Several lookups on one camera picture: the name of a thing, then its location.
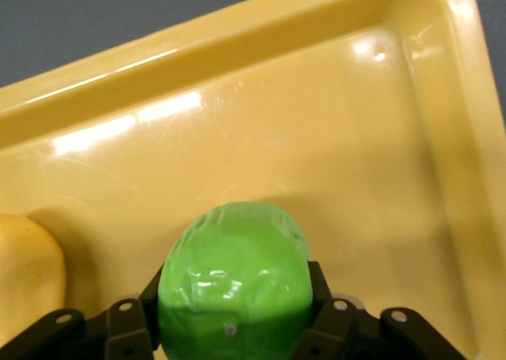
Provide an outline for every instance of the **green object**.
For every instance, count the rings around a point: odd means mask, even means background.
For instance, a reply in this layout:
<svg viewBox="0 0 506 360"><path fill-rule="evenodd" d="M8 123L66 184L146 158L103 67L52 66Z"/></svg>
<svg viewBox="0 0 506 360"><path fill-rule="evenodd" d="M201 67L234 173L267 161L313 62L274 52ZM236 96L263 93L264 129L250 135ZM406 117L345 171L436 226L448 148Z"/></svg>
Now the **green object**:
<svg viewBox="0 0 506 360"><path fill-rule="evenodd" d="M289 358L309 325L309 251L269 203L201 216L171 250L158 286L160 340L171 360Z"/></svg>

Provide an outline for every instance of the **green plastic vegetable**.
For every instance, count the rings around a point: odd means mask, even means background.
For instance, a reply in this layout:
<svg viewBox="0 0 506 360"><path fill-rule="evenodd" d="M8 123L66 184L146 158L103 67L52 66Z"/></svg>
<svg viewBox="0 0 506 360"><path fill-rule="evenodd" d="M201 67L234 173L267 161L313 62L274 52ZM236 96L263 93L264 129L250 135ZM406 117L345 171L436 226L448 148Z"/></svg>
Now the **green plastic vegetable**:
<svg viewBox="0 0 506 360"><path fill-rule="evenodd" d="M308 326L309 251L269 203L230 203L200 217L171 250L158 286L171 360L289 358Z"/></svg>

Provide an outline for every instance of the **shiny green object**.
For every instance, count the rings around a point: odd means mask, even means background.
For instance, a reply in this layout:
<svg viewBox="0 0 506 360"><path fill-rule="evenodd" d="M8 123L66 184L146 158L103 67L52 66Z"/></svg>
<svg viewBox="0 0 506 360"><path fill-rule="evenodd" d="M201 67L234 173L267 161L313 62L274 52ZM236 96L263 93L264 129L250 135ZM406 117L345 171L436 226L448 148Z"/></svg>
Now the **shiny green object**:
<svg viewBox="0 0 506 360"><path fill-rule="evenodd" d="M309 251L269 203L201 216L171 250L158 286L160 340L171 360L290 357L309 325Z"/></svg>

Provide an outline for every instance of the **yellow object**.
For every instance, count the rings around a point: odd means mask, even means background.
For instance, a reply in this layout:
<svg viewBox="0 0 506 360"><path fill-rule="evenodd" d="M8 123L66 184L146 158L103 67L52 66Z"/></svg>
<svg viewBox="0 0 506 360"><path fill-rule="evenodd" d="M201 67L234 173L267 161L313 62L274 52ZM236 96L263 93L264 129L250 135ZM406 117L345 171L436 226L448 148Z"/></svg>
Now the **yellow object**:
<svg viewBox="0 0 506 360"><path fill-rule="evenodd" d="M0 90L0 210L87 315L198 216L277 204L331 289L506 358L506 140L474 0L251 0Z"/></svg>
<svg viewBox="0 0 506 360"><path fill-rule="evenodd" d="M65 264L55 239L27 218L0 214L0 347L61 309Z"/></svg>

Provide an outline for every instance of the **gray table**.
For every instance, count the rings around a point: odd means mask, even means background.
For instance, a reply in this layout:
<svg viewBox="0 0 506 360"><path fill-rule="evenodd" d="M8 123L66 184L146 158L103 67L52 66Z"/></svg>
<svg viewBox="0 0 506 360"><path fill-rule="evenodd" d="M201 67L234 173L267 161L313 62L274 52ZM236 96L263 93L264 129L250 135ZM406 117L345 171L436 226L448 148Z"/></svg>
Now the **gray table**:
<svg viewBox="0 0 506 360"><path fill-rule="evenodd" d="M0 87L241 1L0 0ZM506 116L506 0L478 5Z"/></svg>

